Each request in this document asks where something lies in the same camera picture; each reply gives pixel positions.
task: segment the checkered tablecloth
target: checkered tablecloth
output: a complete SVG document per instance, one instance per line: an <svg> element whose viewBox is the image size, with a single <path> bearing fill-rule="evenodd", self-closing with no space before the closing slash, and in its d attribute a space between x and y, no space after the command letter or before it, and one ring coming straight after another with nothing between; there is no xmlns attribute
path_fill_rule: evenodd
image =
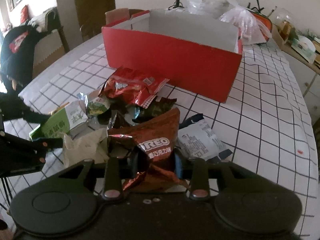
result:
<svg viewBox="0 0 320 240"><path fill-rule="evenodd" d="M113 72L102 44L52 77L25 102L36 111L48 113L76 100L77 93L98 88ZM317 207L316 144L306 104L281 51L267 44L244 46L242 62L225 104L171 85L165 85L159 95L178 99L181 122L203 113L213 131L233 152L233 162L294 191L303 206L295 233L308 239ZM34 127L22 119L5 123L6 132L22 138L28 138ZM62 169L61 149L49 153L41 172L9 179L13 194ZM211 194L216 195L216 180L212 179L210 186ZM1 187L0 192L0 202L6 205ZM3 209L1 214L14 229L12 219Z"/></svg>

